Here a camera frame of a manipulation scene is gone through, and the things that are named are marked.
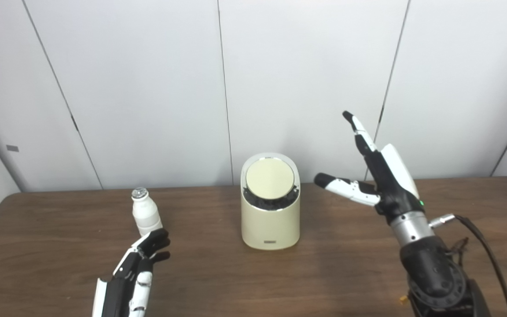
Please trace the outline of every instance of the container lid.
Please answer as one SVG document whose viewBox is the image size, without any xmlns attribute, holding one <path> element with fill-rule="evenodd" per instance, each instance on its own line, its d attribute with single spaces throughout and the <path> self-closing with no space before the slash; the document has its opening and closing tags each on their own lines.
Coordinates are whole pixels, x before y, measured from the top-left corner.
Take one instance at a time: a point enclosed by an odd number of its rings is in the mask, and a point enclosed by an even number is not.
<svg viewBox="0 0 507 317">
<path fill-rule="evenodd" d="M 246 184 L 250 191 L 263 199 L 281 198 L 294 185 L 294 173 L 290 166 L 278 158 L 263 158 L 254 162 L 246 172 Z"/>
<path fill-rule="evenodd" d="M 132 198 L 134 198 L 134 199 L 140 199 L 140 198 L 146 196 L 147 194 L 148 193 L 147 193 L 147 189 L 146 188 L 138 187 L 138 188 L 135 188 L 132 191 Z"/>
</svg>

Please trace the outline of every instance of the metal connector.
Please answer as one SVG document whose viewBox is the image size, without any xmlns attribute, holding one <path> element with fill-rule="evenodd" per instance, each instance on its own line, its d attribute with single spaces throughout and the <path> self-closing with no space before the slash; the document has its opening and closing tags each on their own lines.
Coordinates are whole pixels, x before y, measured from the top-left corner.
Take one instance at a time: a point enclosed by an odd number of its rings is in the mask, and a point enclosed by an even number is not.
<svg viewBox="0 0 507 317">
<path fill-rule="evenodd" d="M 453 220 L 455 220 L 455 215 L 447 214 L 435 219 L 431 219 L 428 224 L 430 228 L 434 229 L 437 227 L 441 227 L 442 225 L 445 225 L 446 223 L 451 222 Z"/>
</svg>

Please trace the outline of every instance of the white bottle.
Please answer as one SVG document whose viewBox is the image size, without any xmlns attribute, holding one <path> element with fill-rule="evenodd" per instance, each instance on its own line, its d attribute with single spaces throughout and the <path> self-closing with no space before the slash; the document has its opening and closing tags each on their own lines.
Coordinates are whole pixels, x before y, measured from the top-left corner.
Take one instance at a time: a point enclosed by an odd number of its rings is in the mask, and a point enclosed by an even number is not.
<svg viewBox="0 0 507 317">
<path fill-rule="evenodd" d="M 146 188 L 134 189 L 132 191 L 132 200 L 134 201 L 132 215 L 141 236 L 145 236 L 150 231 L 163 228 L 158 207 L 150 198 Z"/>
</svg>

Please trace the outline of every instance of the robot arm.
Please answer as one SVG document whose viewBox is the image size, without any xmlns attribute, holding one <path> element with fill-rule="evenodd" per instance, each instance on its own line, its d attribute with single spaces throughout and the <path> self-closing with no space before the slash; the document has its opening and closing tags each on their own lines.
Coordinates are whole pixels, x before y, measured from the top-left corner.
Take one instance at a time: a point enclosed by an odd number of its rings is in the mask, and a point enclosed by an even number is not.
<svg viewBox="0 0 507 317">
<path fill-rule="evenodd" d="M 165 229 L 151 231 L 125 252 L 111 281 L 97 279 L 92 317 L 144 317 L 153 277 L 153 265 L 169 258 L 158 252 L 169 245 Z"/>
<path fill-rule="evenodd" d="M 434 227 L 454 217 L 445 215 L 428 222 L 414 180 L 396 149 L 389 144 L 379 151 L 356 117 L 347 111 L 343 116 L 352 126 L 356 146 L 376 185 L 324 173 L 319 173 L 314 182 L 358 203 L 372 205 L 378 214 L 386 217 L 400 245 L 400 261 L 408 273 L 409 295 L 415 312 L 420 311 L 416 315 L 426 316 L 424 311 L 463 313 L 460 309 L 470 297 L 469 280 L 433 232 Z"/>
</svg>

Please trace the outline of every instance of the brown table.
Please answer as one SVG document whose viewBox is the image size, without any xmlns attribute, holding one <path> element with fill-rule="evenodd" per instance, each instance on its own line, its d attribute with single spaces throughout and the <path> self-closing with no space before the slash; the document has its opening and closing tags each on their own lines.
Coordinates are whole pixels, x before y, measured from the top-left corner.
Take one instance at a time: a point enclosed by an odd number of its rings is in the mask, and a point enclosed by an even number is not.
<svg viewBox="0 0 507 317">
<path fill-rule="evenodd" d="M 484 232 L 507 279 L 507 178 L 417 181 L 430 218 L 455 213 Z M 90 316 L 98 277 L 108 278 L 139 238 L 130 190 L 19 193 L 0 204 L 0 316 Z M 302 185 L 301 238 L 257 251 L 240 234 L 239 189 L 152 189 L 172 257 L 155 267 L 147 316 L 413 316 L 398 244 L 363 205 Z M 505 301 L 481 245 L 462 225 L 437 233 L 471 237 L 465 270 L 493 317 Z"/>
</svg>

